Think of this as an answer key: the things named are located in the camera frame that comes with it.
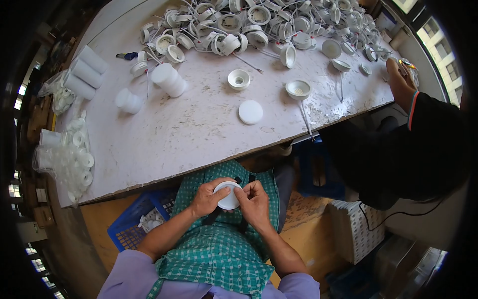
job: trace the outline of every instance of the purple sleeve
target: purple sleeve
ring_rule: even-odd
[[[118,254],[98,299],[146,298],[157,279],[152,259],[140,251],[127,249]]]
[[[292,273],[284,276],[277,289],[287,299],[320,298],[319,283],[306,273]]]

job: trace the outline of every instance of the black cable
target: black cable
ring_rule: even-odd
[[[371,232],[371,231],[373,231],[373,230],[379,228],[388,218],[390,218],[391,216],[396,215],[396,214],[404,214],[404,215],[407,215],[407,216],[425,216],[426,214],[429,214],[429,213],[433,212],[433,210],[435,210],[436,208],[438,208],[438,206],[443,202],[443,200],[445,200],[445,197],[443,197],[443,198],[440,200],[440,202],[439,202],[436,206],[434,206],[431,210],[429,210],[429,211],[426,212],[426,213],[422,213],[422,214],[410,214],[410,213],[406,213],[406,212],[395,212],[395,213],[392,213],[392,214],[388,215],[387,217],[385,217],[385,219],[384,219],[382,222],[380,222],[380,224],[377,225],[376,227],[374,227],[373,229],[370,229],[369,220],[368,220],[368,218],[367,218],[367,215],[365,214],[365,212],[364,212],[363,209],[362,209],[361,204],[363,204],[363,202],[361,202],[360,204],[358,204],[358,207],[359,207],[360,210],[362,211],[362,214],[365,216],[365,221],[367,222],[367,229],[369,230],[369,232]]]

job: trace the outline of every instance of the building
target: building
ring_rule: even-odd
[[[417,34],[435,61],[450,102],[459,106],[463,93],[461,73],[443,30],[433,18],[430,18]]]

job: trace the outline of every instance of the white table surface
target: white table surface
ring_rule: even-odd
[[[364,53],[353,57],[343,53],[339,59],[352,65],[352,69],[342,77],[341,104],[339,72],[320,50],[324,37],[317,38],[314,51],[297,50],[293,69],[249,46],[241,57],[262,69],[263,74],[234,56],[181,47],[186,61],[174,67],[188,82],[187,91],[178,98],[170,98],[150,83],[146,99],[146,75],[133,78],[129,69],[134,61],[118,59],[115,54],[140,51],[139,29],[148,21],[157,20],[151,15],[160,13],[156,11],[158,6],[153,1],[136,6],[88,44],[109,68],[93,100],[83,102],[95,165],[93,183],[79,204],[308,134],[300,103],[289,98],[284,87],[296,78],[308,80],[314,89],[304,102],[313,130],[393,101],[390,87],[383,80],[387,76],[385,62],[370,62]],[[382,46],[391,49],[388,44]],[[371,67],[371,76],[361,73],[361,63]],[[247,89],[235,91],[228,86],[227,76],[239,68],[249,72],[251,82]],[[144,99],[143,107],[135,115],[120,112],[114,104],[116,94],[124,87]],[[249,99],[260,103],[264,110],[256,125],[245,125],[238,117],[239,105]],[[69,109],[58,117],[55,130],[64,130],[72,117]],[[60,185],[57,189],[61,206],[71,206],[66,189]]]

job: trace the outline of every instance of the wrist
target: wrist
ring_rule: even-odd
[[[269,235],[271,233],[277,233],[270,221],[267,221],[267,223],[264,223],[262,225],[257,225],[257,227],[254,227],[254,229],[257,231],[257,233],[260,236]]]
[[[198,220],[199,218],[201,218],[200,215],[198,215],[198,213],[196,212],[195,209],[193,209],[191,206],[187,207],[186,209],[183,210],[183,212],[187,213],[187,215],[193,219],[194,221]]]

